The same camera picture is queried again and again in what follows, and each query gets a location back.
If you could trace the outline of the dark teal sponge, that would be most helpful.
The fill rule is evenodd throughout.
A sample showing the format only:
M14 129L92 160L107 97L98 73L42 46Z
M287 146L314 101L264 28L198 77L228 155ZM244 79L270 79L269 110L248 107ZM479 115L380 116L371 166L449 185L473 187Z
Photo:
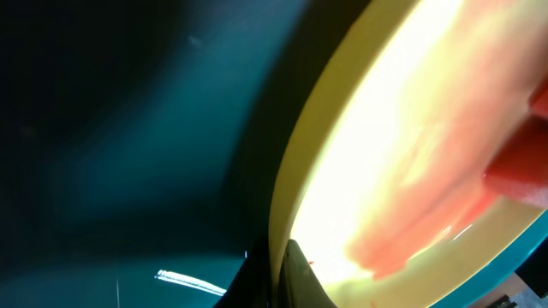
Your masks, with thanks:
M493 192L525 204L547 207L547 84L529 99L530 115L485 171Z

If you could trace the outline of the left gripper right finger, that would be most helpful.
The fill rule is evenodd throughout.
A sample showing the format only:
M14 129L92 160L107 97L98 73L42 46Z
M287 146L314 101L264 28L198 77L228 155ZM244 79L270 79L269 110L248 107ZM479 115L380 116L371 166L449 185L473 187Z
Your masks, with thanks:
M331 301L295 240L283 255L277 291L279 308L337 308Z

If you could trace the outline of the yellow-green plate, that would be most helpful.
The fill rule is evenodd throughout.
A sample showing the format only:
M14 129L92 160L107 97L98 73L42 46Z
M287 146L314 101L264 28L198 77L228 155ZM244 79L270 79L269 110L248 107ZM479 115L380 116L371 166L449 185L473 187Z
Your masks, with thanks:
M464 307L545 240L485 168L547 72L546 0L372 0L320 75L271 201L275 293L312 306Z

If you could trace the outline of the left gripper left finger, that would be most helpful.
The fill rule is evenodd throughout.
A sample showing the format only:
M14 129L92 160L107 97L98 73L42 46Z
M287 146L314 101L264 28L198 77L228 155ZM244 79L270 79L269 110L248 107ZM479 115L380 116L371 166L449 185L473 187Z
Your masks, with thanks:
M270 253L267 239L258 239L214 308L267 308L271 292Z

